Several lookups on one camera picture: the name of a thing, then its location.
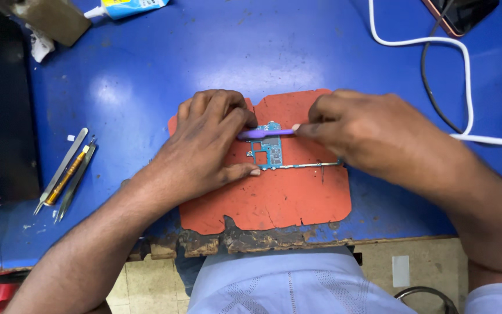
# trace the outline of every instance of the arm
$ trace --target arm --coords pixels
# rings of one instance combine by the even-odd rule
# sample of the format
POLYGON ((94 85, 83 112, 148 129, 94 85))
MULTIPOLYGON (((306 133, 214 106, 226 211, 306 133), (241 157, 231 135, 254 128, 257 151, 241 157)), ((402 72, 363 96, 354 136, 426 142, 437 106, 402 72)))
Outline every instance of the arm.
POLYGON ((439 205, 468 255, 470 289, 502 283, 502 177, 400 97, 337 90, 320 96, 296 134, 352 167, 439 205))
POLYGON ((223 165, 244 125, 256 127, 257 119, 232 90, 207 90, 180 104, 176 132, 154 160, 50 248, 6 314, 109 313, 103 302, 152 222, 189 199, 261 173, 250 163, 223 165))

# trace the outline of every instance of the man's right hand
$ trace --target man's right hand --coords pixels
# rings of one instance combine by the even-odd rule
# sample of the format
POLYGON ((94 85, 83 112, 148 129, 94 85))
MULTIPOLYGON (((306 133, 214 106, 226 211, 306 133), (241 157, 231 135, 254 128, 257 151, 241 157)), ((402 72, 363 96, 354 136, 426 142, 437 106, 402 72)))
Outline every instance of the man's right hand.
POLYGON ((460 175, 469 176, 468 168, 481 166, 462 143, 394 94, 339 89, 317 98, 309 121, 294 126, 297 136, 324 144, 354 168, 420 194, 454 187, 460 175))

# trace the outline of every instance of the orange silicone mat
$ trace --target orange silicone mat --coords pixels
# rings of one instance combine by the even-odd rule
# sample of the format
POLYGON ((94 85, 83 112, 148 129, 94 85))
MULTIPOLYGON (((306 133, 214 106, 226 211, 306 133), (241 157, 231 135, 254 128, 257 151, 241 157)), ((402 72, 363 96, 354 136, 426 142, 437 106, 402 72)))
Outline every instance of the orange silicone mat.
MULTIPOLYGON (((289 129, 307 122, 307 112, 317 97, 328 89, 269 95, 255 111, 259 125, 269 121, 289 129)), ((175 132, 176 117, 168 122, 175 132)), ((334 162, 336 156, 307 139, 282 137, 284 165, 334 162)), ((234 141, 225 163, 253 162, 247 157, 250 143, 234 141)), ((348 174, 342 166, 290 168, 262 171, 238 182, 180 205, 181 226, 202 235, 224 231, 224 215, 233 218, 242 230, 267 230, 291 225, 340 221, 352 210, 348 174)))

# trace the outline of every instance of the circuit board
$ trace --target circuit board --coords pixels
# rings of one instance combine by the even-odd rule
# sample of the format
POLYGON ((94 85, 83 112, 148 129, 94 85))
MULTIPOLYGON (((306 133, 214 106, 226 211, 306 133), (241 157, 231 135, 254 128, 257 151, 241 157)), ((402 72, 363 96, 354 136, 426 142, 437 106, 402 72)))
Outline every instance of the circuit board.
MULTIPOLYGON (((281 126, 279 123, 274 121, 269 122, 267 125, 259 125, 254 130, 280 130, 281 126)), ((248 157, 253 157, 253 161, 257 163, 257 157, 255 153, 265 152, 267 153, 267 163, 257 164, 262 170, 277 168, 288 169, 288 168, 304 168, 304 167, 321 167, 321 166, 333 166, 342 163, 338 159, 335 163, 316 163, 316 164, 301 164, 301 165, 284 165, 282 162, 282 142, 280 141, 280 136, 266 136, 262 139, 249 139, 247 142, 251 143, 251 150, 247 152, 248 157), (255 144, 259 143, 261 145, 260 149, 255 150, 255 144)))

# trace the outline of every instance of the blue workbench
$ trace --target blue workbench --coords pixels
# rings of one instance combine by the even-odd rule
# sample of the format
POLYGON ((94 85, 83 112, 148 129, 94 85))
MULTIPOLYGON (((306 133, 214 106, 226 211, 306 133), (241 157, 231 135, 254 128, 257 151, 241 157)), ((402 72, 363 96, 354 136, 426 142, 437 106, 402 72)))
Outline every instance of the blue workbench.
MULTIPOLYGON (((74 2, 83 11, 99 4, 74 2)), ((122 21, 94 19, 72 48, 58 46, 42 64, 30 59, 44 186, 71 145, 67 135, 88 127, 99 146, 62 222, 53 224, 57 208, 32 216, 37 200, 0 207, 0 269, 34 265, 122 180, 145 166, 168 138, 167 121, 178 104, 197 90, 235 89, 254 104, 269 94, 317 88, 393 92, 450 132, 423 89, 422 47, 377 44, 367 13, 364 0, 171 0, 165 8, 122 21)), ((434 21, 421 1, 375 0, 375 22, 385 40, 424 37, 434 21)), ((462 42, 472 64, 472 133, 502 137, 502 0, 462 42)), ((431 46, 427 73, 443 111, 464 127, 461 53, 431 46)), ((502 148, 469 146, 502 174, 502 148)), ((351 214, 336 224, 290 227, 288 232, 302 233, 302 245, 455 234, 447 217, 420 197, 355 169, 349 174, 351 214)), ((249 235, 234 232, 240 242, 249 235)), ((181 233, 185 240, 195 236, 180 230, 179 213, 173 210, 146 232, 145 241, 171 247, 181 233)))

